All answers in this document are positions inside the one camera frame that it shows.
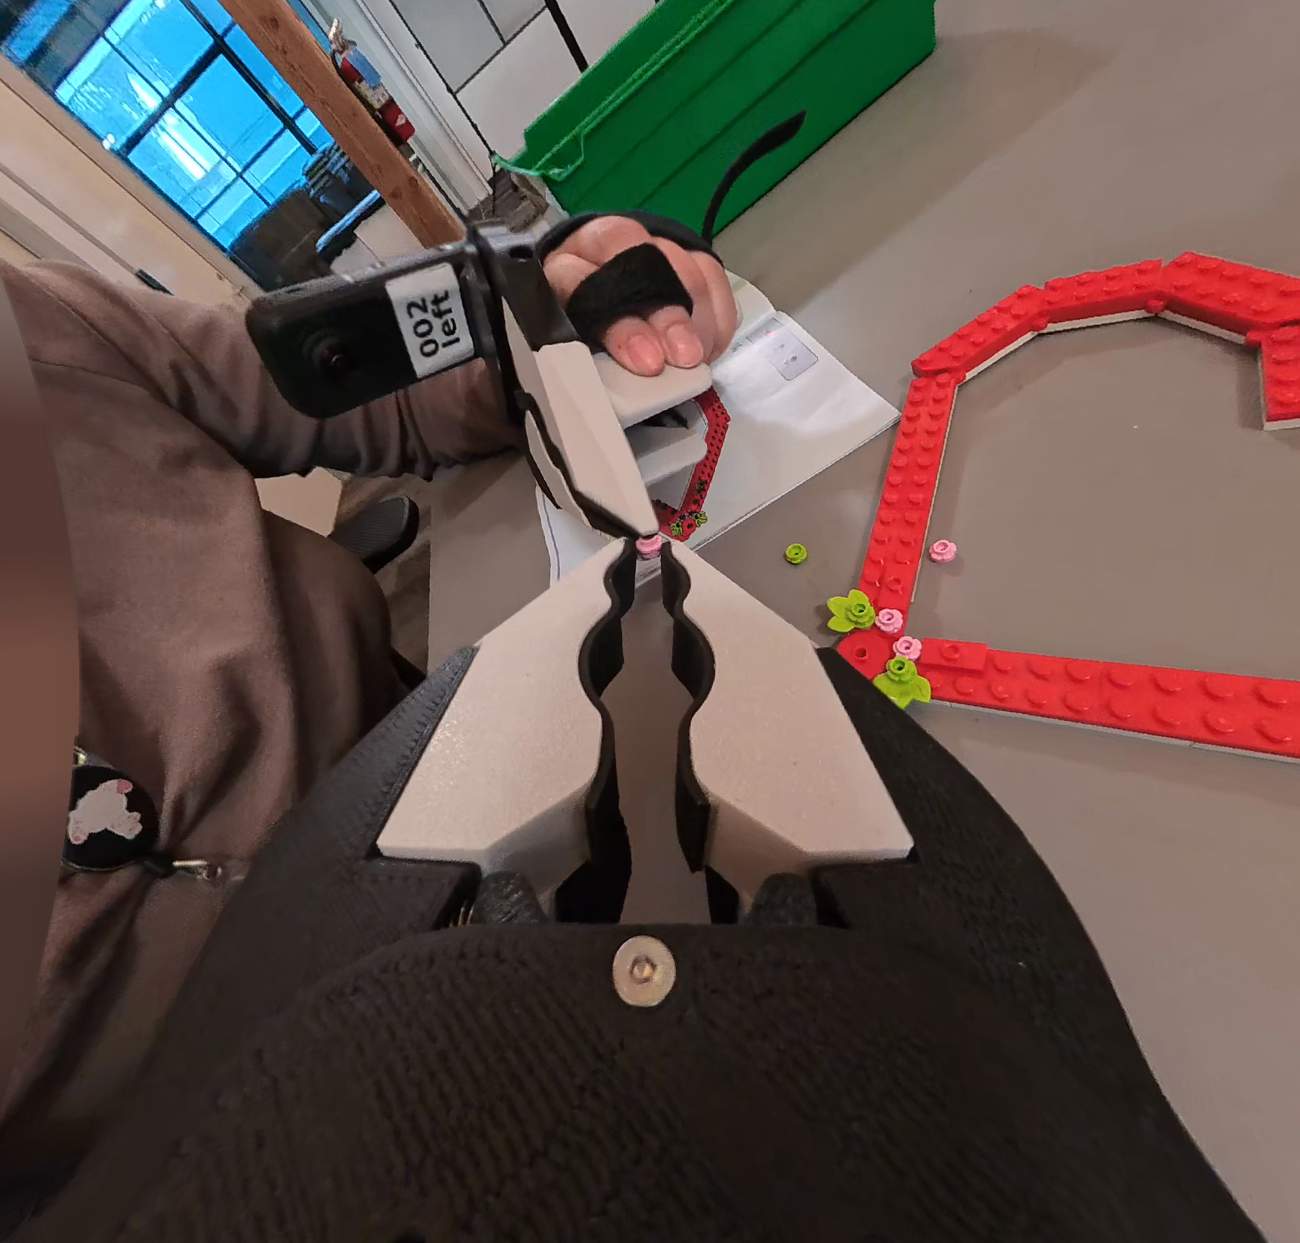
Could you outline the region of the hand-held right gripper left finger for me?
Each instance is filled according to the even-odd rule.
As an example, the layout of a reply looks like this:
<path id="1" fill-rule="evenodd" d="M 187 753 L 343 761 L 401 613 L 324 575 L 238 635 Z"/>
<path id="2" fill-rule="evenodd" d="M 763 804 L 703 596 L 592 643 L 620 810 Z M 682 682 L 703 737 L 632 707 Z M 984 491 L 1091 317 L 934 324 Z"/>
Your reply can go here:
<path id="1" fill-rule="evenodd" d="M 619 920 L 632 860 L 604 692 L 634 579 L 634 542 L 609 542 L 480 639 L 378 832 L 382 857 L 515 873 L 562 922 Z"/>

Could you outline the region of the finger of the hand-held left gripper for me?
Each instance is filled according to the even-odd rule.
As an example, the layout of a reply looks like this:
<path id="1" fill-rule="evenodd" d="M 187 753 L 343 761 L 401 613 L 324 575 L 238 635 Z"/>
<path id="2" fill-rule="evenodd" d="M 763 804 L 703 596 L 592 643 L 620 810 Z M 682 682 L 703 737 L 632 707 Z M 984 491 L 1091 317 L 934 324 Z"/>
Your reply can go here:
<path id="1" fill-rule="evenodd" d="M 545 497 L 579 525 L 649 538 L 658 519 L 594 358 L 581 341 L 532 348 L 508 333 L 527 453 Z"/>
<path id="2" fill-rule="evenodd" d="M 632 540 L 632 452 L 609 405 L 592 405 L 566 427 L 577 431 L 577 455 L 566 457 L 544 412 L 523 405 L 527 455 L 544 495 L 585 527 Z"/>

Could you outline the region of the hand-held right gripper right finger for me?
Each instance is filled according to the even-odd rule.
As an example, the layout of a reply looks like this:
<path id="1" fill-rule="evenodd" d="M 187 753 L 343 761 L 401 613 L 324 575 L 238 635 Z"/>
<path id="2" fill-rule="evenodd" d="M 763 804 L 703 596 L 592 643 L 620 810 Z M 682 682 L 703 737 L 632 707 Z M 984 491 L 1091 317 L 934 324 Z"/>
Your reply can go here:
<path id="1" fill-rule="evenodd" d="M 675 830 L 733 924 L 776 875 L 904 860 L 892 797 L 810 639 L 695 551 L 660 549 L 671 671 L 690 697 L 675 753 Z"/>

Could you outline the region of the red lego heart frame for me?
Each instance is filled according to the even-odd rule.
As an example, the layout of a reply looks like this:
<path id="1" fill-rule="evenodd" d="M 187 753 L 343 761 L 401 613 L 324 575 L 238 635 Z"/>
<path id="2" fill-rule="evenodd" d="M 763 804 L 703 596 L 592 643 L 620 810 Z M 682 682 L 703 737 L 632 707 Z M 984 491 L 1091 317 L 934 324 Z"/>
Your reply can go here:
<path id="1" fill-rule="evenodd" d="M 1298 427 L 1298 277 L 1204 253 L 1146 258 L 1024 285 L 913 360 L 896 438 L 855 588 L 907 613 L 937 536 L 930 515 L 958 390 L 1043 333 L 1161 318 L 1256 354 L 1266 431 Z M 838 656 L 868 682 L 894 639 L 840 633 Z M 1043 656 L 922 639 L 934 705 L 1016 714 L 1187 748 L 1298 759 L 1298 682 L 1163 665 Z"/>

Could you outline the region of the person's left forearm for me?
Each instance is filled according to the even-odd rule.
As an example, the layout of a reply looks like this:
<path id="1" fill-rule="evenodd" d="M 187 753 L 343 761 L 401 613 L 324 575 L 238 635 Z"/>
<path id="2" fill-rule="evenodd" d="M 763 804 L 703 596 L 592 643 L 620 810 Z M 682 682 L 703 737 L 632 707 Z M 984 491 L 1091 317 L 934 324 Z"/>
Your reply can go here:
<path id="1" fill-rule="evenodd" d="M 3 266 L 1 279 L 35 365 L 142 392 L 257 478 L 326 468 L 429 480 L 438 467 L 523 444 L 480 360 L 317 420 L 277 393 L 236 309 L 127 287 L 58 260 Z"/>

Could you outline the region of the lego instruction booklet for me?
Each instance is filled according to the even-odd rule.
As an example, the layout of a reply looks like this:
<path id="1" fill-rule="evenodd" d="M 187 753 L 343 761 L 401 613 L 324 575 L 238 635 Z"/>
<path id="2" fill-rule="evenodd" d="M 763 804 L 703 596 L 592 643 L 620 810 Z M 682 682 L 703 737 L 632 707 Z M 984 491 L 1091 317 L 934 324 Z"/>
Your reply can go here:
<path id="1" fill-rule="evenodd" d="M 707 390 L 594 358 L 665 542 L 695 549 L 814 478 L 898 412 L 752 283 L 727 273 L 737 332 Z"/>

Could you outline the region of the person's left hand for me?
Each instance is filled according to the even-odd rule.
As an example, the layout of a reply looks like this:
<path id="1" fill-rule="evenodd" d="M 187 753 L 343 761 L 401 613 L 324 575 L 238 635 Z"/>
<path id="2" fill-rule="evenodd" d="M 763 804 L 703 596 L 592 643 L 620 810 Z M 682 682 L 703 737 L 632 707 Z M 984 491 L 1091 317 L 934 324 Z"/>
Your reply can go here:
<path id="1" fill-rule="evenodd" d="M 536 243 L 544 275 L 579 341 L 632 375 L 718 358 L 739 324 L 712 247 L 658 213 L 577 213 Z"/>

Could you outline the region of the black shoe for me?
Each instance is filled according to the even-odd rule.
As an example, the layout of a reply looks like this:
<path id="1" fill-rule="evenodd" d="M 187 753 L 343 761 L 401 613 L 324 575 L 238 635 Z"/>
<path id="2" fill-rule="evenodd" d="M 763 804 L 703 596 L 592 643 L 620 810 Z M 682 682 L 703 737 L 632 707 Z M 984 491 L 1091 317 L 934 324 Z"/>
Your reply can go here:
<path id="1" fill-rule="evenodd" d="M 407 495 L 378 498 L 356 515 L 337 523 L 328 536 L 350 553 L 369 573 L 378 573 L 414 543 L 418 506 Z"/>

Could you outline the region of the wooden beam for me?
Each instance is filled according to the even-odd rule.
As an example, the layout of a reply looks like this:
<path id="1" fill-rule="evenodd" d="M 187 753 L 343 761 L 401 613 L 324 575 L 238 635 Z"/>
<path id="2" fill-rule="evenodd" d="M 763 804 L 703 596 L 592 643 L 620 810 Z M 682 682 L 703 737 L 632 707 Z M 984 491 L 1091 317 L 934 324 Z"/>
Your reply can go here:
<path id="1" fill-rule="evenodd" d="M 332 138 L 382 195 L 422 247 L 457 242 L 463 223 L 452 215 L 380 123 L 337 75 L 287 0 L 219 0 L 255 47 L 322 122 Z"/>

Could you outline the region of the red fire extinguisher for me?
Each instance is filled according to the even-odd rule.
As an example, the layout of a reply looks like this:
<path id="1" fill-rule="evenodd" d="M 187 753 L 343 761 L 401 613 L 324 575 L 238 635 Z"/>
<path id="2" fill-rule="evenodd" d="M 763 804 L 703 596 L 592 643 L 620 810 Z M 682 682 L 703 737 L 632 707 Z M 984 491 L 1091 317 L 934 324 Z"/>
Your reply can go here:
<path id="1" fill-rule="evenodd" d="M 335 73 L 362 101 L 367 114 L 377 120 L 380 131 L 401 150 L 408 152 L 414 125 L 399 108 L 380 80 L 378 71 L 365 60 L 356 43 L 348 39 L 337 19 L 328 26 L 328 48 Z"/>

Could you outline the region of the person's brown jacket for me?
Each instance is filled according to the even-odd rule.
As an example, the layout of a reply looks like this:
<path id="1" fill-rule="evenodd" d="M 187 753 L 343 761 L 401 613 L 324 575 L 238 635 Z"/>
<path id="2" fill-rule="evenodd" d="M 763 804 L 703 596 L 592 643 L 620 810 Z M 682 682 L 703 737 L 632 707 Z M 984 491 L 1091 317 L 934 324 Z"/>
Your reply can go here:
<path id="1" fill-rule="evenodd" d="M 125 864 L 56 883 L 1 1117 L 1 1170 L 78 1157 L 108 1123 L 279 817 L 403 695 L 386 602 L 324 536 L 273 517 L 189 422 L 60 433 L 78 609 L 78 738 L 144 793 Z"/>

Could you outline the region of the window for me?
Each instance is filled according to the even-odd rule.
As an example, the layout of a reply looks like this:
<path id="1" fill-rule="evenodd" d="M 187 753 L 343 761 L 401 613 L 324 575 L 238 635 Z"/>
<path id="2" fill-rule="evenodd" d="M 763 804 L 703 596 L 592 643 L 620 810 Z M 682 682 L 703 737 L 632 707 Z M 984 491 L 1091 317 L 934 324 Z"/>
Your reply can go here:
<path id="1" fill-rule="evenodd" d="M 1 54 L 228 257 L 333 142 L 219 0 L 1 0 Z"/>

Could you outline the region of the green plastic bin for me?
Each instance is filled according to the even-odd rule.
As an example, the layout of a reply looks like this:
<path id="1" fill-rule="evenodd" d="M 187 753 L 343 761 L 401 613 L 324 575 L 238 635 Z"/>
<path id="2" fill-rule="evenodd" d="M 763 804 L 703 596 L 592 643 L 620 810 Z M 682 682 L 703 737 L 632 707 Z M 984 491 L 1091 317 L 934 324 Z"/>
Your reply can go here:
<path id="1" fill-rule="evenodd" d="M 934 52 L 936 2 L 660 0 L 500 165 L 718 232 Z"/>

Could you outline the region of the black tripod pole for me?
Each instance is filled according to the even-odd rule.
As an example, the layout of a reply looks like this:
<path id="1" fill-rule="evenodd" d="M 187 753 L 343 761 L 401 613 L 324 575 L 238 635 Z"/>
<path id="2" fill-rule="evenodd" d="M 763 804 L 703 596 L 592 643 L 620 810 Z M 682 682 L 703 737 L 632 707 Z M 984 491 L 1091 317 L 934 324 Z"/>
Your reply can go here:
<path id="1" fill-rule="evenodd" d="M 564 48 L 568 50 L 570 58 L 574 60 L 577 73 L 579 75 L 585 73 L 589 67 L 587 56 L 579 48 L 575 33 L 562 13 L 559 0 L 542 0 L 542 2 L 544 2 L 547 15 L 551 17 L 559 35 L 560 35 L 560 41 L 564 43 Z"/>

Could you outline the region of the black round cartoon badge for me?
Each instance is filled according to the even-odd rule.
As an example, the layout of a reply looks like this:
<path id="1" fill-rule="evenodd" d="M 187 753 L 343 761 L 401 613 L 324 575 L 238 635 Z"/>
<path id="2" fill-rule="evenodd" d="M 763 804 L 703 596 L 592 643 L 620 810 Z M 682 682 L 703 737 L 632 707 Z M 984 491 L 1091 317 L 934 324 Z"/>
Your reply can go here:
<path id="1" fill-rule="evenodd" d="M 159 819 L 135 780 L 103 763 L 76 763 L 61 864 L 75 872 L 116 872 L 153 853 Z"/>

